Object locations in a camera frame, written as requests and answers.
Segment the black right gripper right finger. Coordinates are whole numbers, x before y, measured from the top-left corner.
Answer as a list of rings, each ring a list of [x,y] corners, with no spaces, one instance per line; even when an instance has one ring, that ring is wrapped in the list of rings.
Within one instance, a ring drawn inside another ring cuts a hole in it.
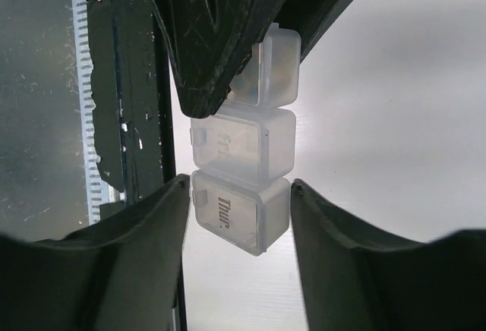
[[[483,330],[485,232],[421,243],[379,229],[302,180],[291,217],[311,330]]]

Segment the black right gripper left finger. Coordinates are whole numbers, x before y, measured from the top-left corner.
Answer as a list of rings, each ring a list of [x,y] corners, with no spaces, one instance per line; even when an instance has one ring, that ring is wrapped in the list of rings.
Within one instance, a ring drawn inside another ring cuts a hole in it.
[[[1,236],[3,330],[166,330],[190,204],[178,175],[60,240]]]

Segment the translucent weekly pill organizer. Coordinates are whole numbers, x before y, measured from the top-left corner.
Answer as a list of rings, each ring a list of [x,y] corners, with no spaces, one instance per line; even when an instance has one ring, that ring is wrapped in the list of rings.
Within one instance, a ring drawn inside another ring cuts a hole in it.
[[[197,223],[255,257],[289,228],[301,37],[270,25],[217,113],[191,119]]]

